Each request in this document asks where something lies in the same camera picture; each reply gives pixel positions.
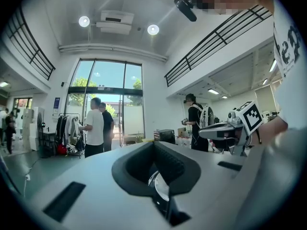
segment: metal railing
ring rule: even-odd
[[[205,59],[271,15],[266,8],[256,5],[229,17],[202,39],[165,75],[167,86],[172,85]]]
[[[55,67],[34,39],[25,21],[21,7],[19,7],[9,19],[5,32],[19,53],[30,63],[30,65],[45,79],[49,80]]]

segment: red bag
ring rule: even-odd
[[[63,146],[63,144],[58,145],[58,154],[61,154],[61,155],[67,154],[67,148]]]

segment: tree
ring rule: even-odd
[[[116,117],[115,109],[111,105],[107,104],[106,110],[111,114],[112,117]]]
[[[72,86],[73,87],[85,87],[86,84],[87,84],[87,79],[84,78],[84,77],[80,77],[80,78],[75,79]],[[89,87],[97,87],[97,84],[93,81],[90,81],[88,86]],[[83,94],[71,94],[70,97],[74,102],[76,102],[80,106],[83,105],[83,101],[84,101],[84,95]]]
[[[135,83],[133,84],[133,89],[134,90],[140,90],[142,89],[142,82],[140,79],[136,79]],[[140,96],[127,96],[128,99],[130,99],[129,105],[132,106],[138,106],[141,105],[141,97]]]

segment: fluorescent light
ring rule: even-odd
[[[79,25],[82,27],[87,27],[90,24],[90,19],[87,16],[82,16],[79,19]]]
[[[157,25],[150,25],[147,28],[147,32],[150,35],[157,35],[159,33],[159,31],[160,31],[160,29],[159,29],[159,26],[157,26]]]
[[[277,63],[277,61],[274,60],[272,66],[271,66],[270,72],[274,70],[276,63]]]
[[[209,89],[208,90],[210,93],[213,93],[213,94],[219,94],[219,92],[216,92],[215,90],[213,90],[213,89]]]
[[[0,82],[0,87],[1,87],[1,88],[2,88],[2,87],[5,87],[6,85],[8,85],[7,82]]]

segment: sky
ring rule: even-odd
[[[81,61],[77,69],[76,78],[84,77],[88,79],[93,61]],[[97,61],[93,70],[91,81],[97,86],[122,88],[124,80],[125,63]],[[142,79],[142,67],[135,65],[126,65],[125,88],[133,89],[133,84],[137,79]],[[106,94],[99,95],[101,101],[118,102],[119,95]]]

